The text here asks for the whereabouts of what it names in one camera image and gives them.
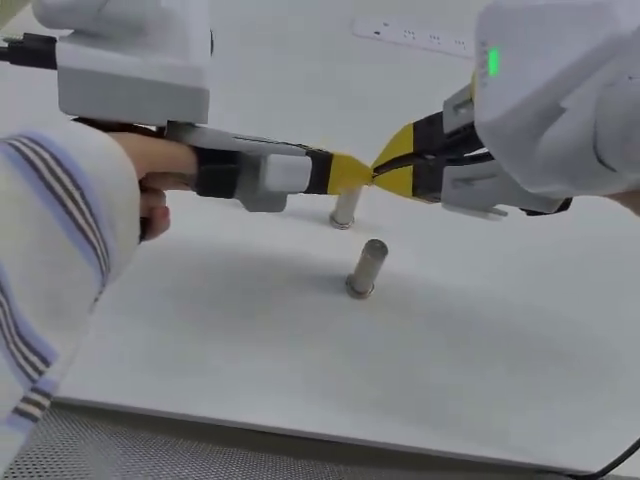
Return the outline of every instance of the table surface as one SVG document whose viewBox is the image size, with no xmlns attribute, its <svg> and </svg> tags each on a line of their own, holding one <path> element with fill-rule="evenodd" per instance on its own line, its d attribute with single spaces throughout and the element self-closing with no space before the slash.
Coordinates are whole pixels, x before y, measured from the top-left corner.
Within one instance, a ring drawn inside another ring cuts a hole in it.
<svg viewBox="0 0 640 480">
<path fill-rule="evenodd" d="M 350 19 L 468 32 L 482 3 L 214 2 L 211 123 L 372 159 L 471 65 L 354 38 Z M 32 93 L 10 101 L 36 107 Z M 345 232 L 328 225 L 329 198 L 279 215 L 171 204 L 172 232 L 103 299 L 64 399 L 586 470 L 640 433 L 640 222 L 613 204 L 494 223 L 370 190 Z M 390 255 L 354 301 L 344 277 L 374 237 Z M 620 473 L 640 475 L 640 458 Z"/>
</svg>

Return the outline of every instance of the hand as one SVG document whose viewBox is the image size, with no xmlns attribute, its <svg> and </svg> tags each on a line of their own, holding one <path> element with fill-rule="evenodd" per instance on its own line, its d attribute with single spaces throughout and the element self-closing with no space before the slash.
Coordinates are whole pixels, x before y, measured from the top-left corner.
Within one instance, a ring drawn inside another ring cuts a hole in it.
<svg viewBox="0 0 640 480">
<path fill-rule="evenodd" d="M 607 198 L 628 208 L 635 215 L 640 216 L 640 191 L 616 193 L 607 195 Z"/>
<path fill-rule="evenodd" d="M 153 240 L 171 225 L 166 205 L 168 190 L 190 190 L 187 178 L 195 175 L 195 153 L 186 145 L 134 133 L 112 133 L 127 153 L 140 181 L 140 217 L 148 219 L 143 240 Z"/>
</svg>

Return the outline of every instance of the cable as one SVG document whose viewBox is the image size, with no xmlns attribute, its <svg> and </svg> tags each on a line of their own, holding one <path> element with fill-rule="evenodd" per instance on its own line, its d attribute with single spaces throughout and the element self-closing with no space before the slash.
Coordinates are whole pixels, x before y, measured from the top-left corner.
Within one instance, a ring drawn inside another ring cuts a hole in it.
<svg viewBox="0 0 640 480">
<path fill-rule="evenodd" d="M 624 452 L 622 452 L 616 458 L 611 460 L 609 463 L 607 463 L 604 467 L 602 467 L 597 472 L 573 474 L 573 475 L 565 474 L 564 476 L 571 480 L 602 480 L 611 472 L 613 472 L 616 468 L 622 465 L 624 462 L 629 460 L 629 458 L 631 458 L 633 454 L 636 453 L 638 450 L 640 450 L 640 438 L 638 438 Z"/>
<path fill-rule="evenodd" d="M 56 45 L 58 39 L 48 35 L 25 33 L 22 38 L 9 39 L 0 47 L 0 61 L 20 67 L 56 70 Z"/>
</svg>

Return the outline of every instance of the striped sleeve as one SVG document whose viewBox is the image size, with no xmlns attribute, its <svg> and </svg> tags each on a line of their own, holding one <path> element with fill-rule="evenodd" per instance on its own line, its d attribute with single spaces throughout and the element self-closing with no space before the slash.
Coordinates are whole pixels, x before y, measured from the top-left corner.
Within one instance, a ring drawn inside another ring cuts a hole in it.
<svg viewBox="0 0 640 480">
<path fill-rule="evenodd" d="M 0 472 L 129 263 L 139 205 L 131 161 L 102 132 L 67 123 L 0 140 Z"/>
</svg>

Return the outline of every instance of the metal peg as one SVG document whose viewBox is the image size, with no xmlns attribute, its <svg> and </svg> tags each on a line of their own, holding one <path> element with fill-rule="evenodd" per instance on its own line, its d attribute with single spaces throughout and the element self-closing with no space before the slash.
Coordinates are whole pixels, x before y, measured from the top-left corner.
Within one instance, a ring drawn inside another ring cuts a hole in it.
<svg viewBox="0 0 640 480">
<path fill-rule="evenodd" d="M 382 240 L 372 239 L 365 244 L 356 269 L 345 282 L 349 296 L 365 299 L 371 295 L 388 254 L 389 247 Z"/>
<path fill-rule="evenodd" d="M 329 216 L 329 221 L 333 228 L 347 230 L 351 225 L 353 225 L 356 207 L 358 206 L 358 200 L 360 199 L 361 192 L 362 188 L 354 188 L 353 190 L 348 190 L 338 196 L 336 207 Z"/>
</svg>

